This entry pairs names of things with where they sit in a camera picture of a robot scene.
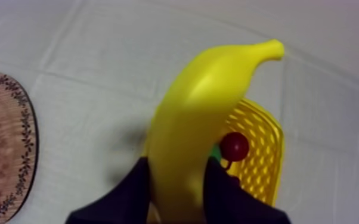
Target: basket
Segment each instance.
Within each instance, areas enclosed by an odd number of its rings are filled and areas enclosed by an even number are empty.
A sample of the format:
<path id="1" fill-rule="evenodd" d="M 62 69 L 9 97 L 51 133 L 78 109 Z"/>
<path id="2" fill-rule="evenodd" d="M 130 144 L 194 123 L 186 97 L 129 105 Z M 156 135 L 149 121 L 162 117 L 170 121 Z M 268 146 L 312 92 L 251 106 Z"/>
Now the basket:
<path id="1" fill-rule="evenodd" d="M 223 137 L 240 132 L 249 141 L 249 154 L 227 171 L 240 179 L 242 189 L 256 199 L 274 205 L 280 182 L 284 135 L 275 118 L 257 103 L 241 100 L 226 120 Z M 221 160 L 225 167 L 228 161 Z"/>

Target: cherry stem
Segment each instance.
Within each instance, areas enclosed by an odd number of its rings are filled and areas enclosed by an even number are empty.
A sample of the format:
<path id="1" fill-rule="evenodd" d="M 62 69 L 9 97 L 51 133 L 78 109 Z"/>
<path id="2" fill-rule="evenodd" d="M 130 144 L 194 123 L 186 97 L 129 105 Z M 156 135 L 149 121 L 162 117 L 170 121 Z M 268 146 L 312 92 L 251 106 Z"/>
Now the cherry stem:
<path id="1" fill-rule="evenodd" d="M 225 168 L 225 170 L 229 170 L 230 169 L 230 167 L 231 167 L 231 165 L 232 165 L 232 161 L 228 161 L 228 163 L 227 163 L 227 167 Z"/>

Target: white table surface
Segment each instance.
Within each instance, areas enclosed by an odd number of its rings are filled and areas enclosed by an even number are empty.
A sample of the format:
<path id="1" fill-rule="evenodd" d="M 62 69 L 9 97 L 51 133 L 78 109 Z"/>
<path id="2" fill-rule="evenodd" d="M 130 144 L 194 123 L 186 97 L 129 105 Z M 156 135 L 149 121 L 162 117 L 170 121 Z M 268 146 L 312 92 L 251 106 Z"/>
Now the white table surface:
<path id="1" fill-rule="evenodd" d="M 248 28 L 256 11 L 173 2 L 0 0 L 0 72 L 27 89 L 41 142 L 32 192 L 10 223 L 64 223 L 111 190 L 198 52 L 285 38 L 270 34 L 268 21 L 266 32 Z M 338 53 L 327 63 L 286 42 L 285 59 L 257 69 L 247 93 L 286 133 L 277 207 L 294 223 L 359 223 L 359 79 L 339 69 Z"/>

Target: red cherry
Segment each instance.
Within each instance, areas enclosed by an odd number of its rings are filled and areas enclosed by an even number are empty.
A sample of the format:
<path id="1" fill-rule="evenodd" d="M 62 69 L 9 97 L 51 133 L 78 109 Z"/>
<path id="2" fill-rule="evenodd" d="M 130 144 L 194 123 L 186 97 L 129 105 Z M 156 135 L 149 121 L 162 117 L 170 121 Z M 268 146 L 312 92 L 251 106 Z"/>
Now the red cherry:
<path id="1" fill-rule="evenodd" d="M 221 155 L 229 162 L 241 161 L 249 152 L 249 143 L 239 132 L 226 134 L 220 142 Z"/>

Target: basket hole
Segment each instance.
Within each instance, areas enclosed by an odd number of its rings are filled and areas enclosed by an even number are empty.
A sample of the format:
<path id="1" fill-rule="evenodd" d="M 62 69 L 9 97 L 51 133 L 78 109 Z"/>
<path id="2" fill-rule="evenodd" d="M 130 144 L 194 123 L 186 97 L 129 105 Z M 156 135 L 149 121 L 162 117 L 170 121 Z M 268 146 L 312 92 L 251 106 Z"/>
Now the basket hole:
<path id="1" fill-rule="evenodd" d="M 256 132 L 254 131 L 254 130 L 249 130 L 249 132 L 250 132 L 250 134 L 252 134 L 252 136 L 254 137 L 254 138 L 256 138 Z"/>
<path id="2" fill-rule="evenodd" d="M 236 117 L 235 115 L 233 115 L 233 114 L 230 114 L 229 117 L 230 117 L 231 119 L 233 119 L 233 120 L 238 120 L 237 117 Z"/>
<path id="3" fill-rule="evenodd" d="M 260 165 L 264 164 L 264 157 L 260 158 L 259 163 L 260 163 Z"/>
<path id="4" fill-rule="evenodd" d="M 253 123 L 249 119 L 245 118 L 244 120 L 245 120 L 247 125 L 253 126 Z"/>
<path id="5" fill-rule="evenodd" d="M 263 133 L 266 134 L 266 131 L 264 130 L 264 128 L 262 126 L 259 125 L 259 130 Z"/>
<path id="6" fill-rule="evenodd" d="M 238 108 L 234 109 L 235 113 L 245 115 L 245 112 L 242 110 L 239 110 Z"/>
<path id="7" fill-rule="evenodd" d="M 256 119 L 256 120 L 259 121 L 259 122 L 262 122 L 262 121 L 263 121 L 263 120 L 262 120 L 259 116 L 257 116 L 256 114 L 252 114 L 252 116 L 253 116 L 254 119 Z"/>
<path id="8" fill-rule="evenodd" d="M 273 135 L 273 134 L 270 135 L 270 140 L 271 140 L 272 143 L 276 143 L 276 142 L 274 141 L 274 135 Z"/>
<path id="9" fill-rule="evenodd" d="M 240 123 L 237 123 L 237 126 L 242 129 L 242 130 L 245 130 L 245 127 L 243 125 L 241 125 Z"/>

